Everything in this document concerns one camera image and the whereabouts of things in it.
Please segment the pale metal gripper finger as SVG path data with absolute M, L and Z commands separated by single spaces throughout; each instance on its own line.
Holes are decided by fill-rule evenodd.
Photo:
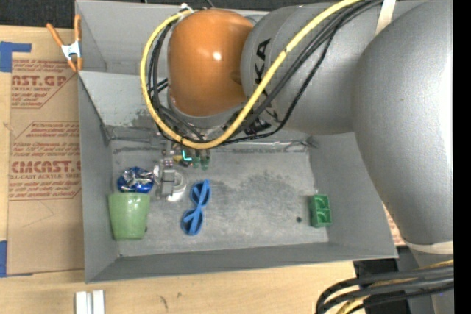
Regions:
M 176 181 L 176 171 L 173 168 L 166 168 L 162 172 L 162 196 L 173 194 Z
M 154 180 L 155 195 L 162 196 L 162 168 L 160 165 L 155 165 L 152 171 L 152 177 Z

